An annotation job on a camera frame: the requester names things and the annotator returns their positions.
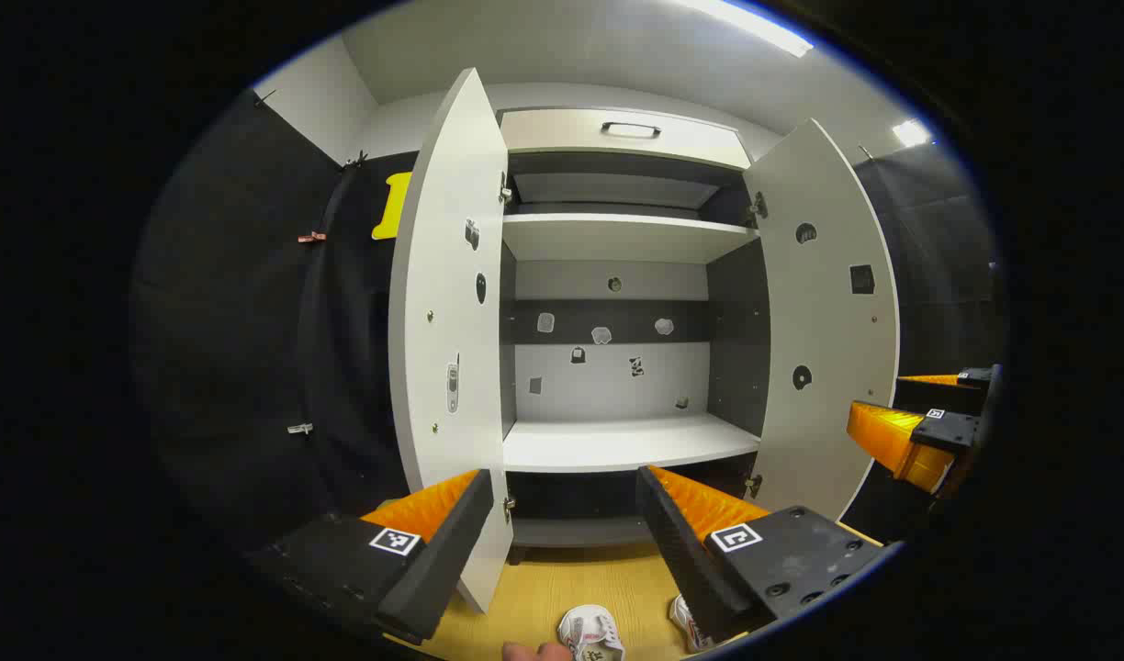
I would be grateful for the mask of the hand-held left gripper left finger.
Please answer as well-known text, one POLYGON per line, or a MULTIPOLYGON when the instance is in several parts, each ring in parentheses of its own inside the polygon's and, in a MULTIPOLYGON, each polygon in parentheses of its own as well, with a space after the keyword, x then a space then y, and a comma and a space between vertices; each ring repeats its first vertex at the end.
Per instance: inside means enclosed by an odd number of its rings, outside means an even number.
POLYGON ((307 523, 248 560, 339 630, 419 645, 439 627, 492 505, 490 471, 469 470, 359 518, 307 523))

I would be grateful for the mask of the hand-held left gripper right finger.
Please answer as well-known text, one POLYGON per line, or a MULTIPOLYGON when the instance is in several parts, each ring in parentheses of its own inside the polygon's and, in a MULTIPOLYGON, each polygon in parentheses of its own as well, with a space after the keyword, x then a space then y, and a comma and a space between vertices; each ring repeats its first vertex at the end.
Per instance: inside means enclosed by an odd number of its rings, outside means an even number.
POLYGON ((767 511, 659 467, 637 470, 635 498, 694 621, 717 643, 813 610, 886 556, 805 506, 767 511))

